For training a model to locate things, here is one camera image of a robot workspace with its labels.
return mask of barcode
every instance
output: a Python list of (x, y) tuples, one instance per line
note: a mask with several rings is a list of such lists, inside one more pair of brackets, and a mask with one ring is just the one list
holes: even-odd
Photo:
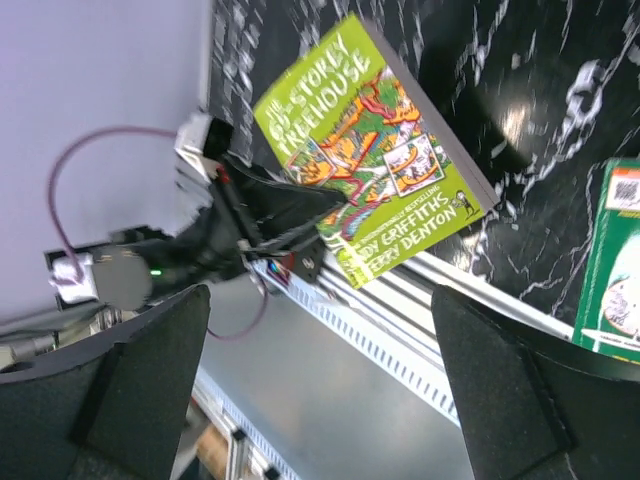
[(638, 182), (618, 182), (616, 192), (613, 196), (615, 200), (632, 201), (636, 199), (638, 193)]

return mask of red wire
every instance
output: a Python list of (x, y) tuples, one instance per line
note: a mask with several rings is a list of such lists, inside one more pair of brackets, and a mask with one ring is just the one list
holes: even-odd
[[(71, 242), (69, 241), (67, 233), (64, 231), (62, 222), (60, 222), (60, 216), (58, 215), (58, 209), (56, 206), (56, 190), (58, 187), (60, 174), (62, 173), (62, 169), (64, 168), (64, 166), (71, 159), (71, 157), (78, 152), (78, 150), (95, 140), (112, 135), (146, 135), (151, 137), (175, 138), (177, 132), (174, 132), (172, 130), (164, 130), (161, 128), (138, 127), (134, 125), (116, 125), (112, 127), (100, 128), (98, 130), (89, 132), (75, 140), (71, 145), (63, 150), (58, 158), (56, 158), (47, 181), (47, 207), (49, 209), (49, 216), (51, 217), (53, 227), (58, 237), (60, 238), (64, 252), (73, 264), (73, 267), (76, 271), (76, 276), (74, 279), (53, 277), (52, 281), (56, 285), (75, 285), (78, 283), (82, 283), (82, 281), (84, 280), (84, 272), (82, 271), (82, 268), (80, 266), (78, 256), (73, 249)], [(241, 332), (231, 335), (218, 335), (207, 326), (207, 333), (209, 335), (221, 341), (235, 341), (245, 337), (256, 326), (258, 326), (258, 324), (264, 317), (265, 311), (267, 310), (269, 298), (269, 293), (267, 292), (267, 286), (264, 280), (261, 277), (259, 277), (259, 279), (260, 282), (262, 282), (262, 303), (260, 305), (258, 313), (256, 314), (251, 324)]]
[(264, 279), (258, 275), (258, 279), (262, 284), (262, 303), (260, 304), (260, 308), (258, 309), (258, 313), (256, 314), (253, 321), (249, 324), (247, 328), (241, 330), (238, 333), (232, 333), (230, 335), (218, 335), (215, 333), (209, 326), (207, 325), (207, 333), (211, 335), (216, 340), (220, 340), (223, 342), (235, 342), (236, 340), (240, 340), (246, 337), (254, 328), (256, 328), (262, 319), (264, 318), (264, 314), (267, 311), (267, 305), (269, 303), (269, 292), (267, 291), (267, 284)]
[(53, 222), (53, 227), (60, 238), (64, 252), (75, 268), (76, 276), (74, 279), (53, 277), (52, 281), (55, 285), (75, 285), (82, 283), (84, 280), (84, 272), (80, 267), (78, 256), (69, 241), (69, 237), (62, 227), (62, 223), (60, 222), (60, 217), (58, 215), (58, 209), (56, 207), (56, 189), (58, 187), (60, 174), (62, 173), (63, 167), (78, 150), (95, 140), (111, 135), (146, 135), (152, 137), (175, 138), (177, 132), (163, 130), (161, 128), (137, 127), (134, 125), (117, 125), (113, 127), (100, 128), (83, 135), (65, 148), (58, 156), (53, 164), (53, 168), (51, 169), (51, 173), (49, 174), (47, 181), (47, 207), (49, 209), (49, 216)]
[(288, 270), (289, 273), (292, 273), (293, 270), (293, 264), (295, 262), (295, 256), (293, 253), (290, 253), (289, 255), (287, 255), (286, 259), (287, 260), (287, 265), (284, 265), (284, 262), (281, 263), (281, 265), (284, 267), (285, 270)]

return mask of green book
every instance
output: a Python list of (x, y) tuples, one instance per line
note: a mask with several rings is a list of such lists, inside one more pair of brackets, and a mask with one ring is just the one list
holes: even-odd
[(607, 165), (573, 342), (640, 363), (640, 161)]
[(289, 68), (254, 114), (293, 182), (347, 195), (318, 230), (355, 288), (498, 200), (391, 46), (354, 15)]

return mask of cartoon illustration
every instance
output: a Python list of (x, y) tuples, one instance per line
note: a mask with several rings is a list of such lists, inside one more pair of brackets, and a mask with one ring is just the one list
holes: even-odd
[(467, 218), (471, 218), (478, 213), (478, 209), (473, 208), (473, 205), (471, 205), (471, 202), (462, 190), (456, 192), (456, 198), (451, 200), (451, 205), (456, 208), (464, 208), (467, 212)]
[(444, 172), (426, 135), (421, 135), (383, 155), (391, 178), (403, 197), (444, 178)]
[(285, 169), (301, 185), (322, 185), (336, 170), (336, 166), (311, 138), (291, 157)]
[(640, 279), (628, 277), (607, 288), (602, 297), (604, 318), (617, 330), (640, 341)]
[(350, 241), (382, 204), (445, 177), (450, 160), (388, 67), (362, 86), (333, 130), (288, 162), (297, 183), (344, 192), (349, 201), (318, 226), (329, 247)]

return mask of black marble surface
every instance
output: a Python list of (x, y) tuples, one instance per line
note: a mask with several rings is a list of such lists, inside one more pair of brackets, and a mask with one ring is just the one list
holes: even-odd
[(604, 162), (640, 153), (640, 1), (214, 1), (212, 113), (277, 167), (251, 107), (347, 11), (372, 18), (501, 196), (429, 250), (575, 320)]

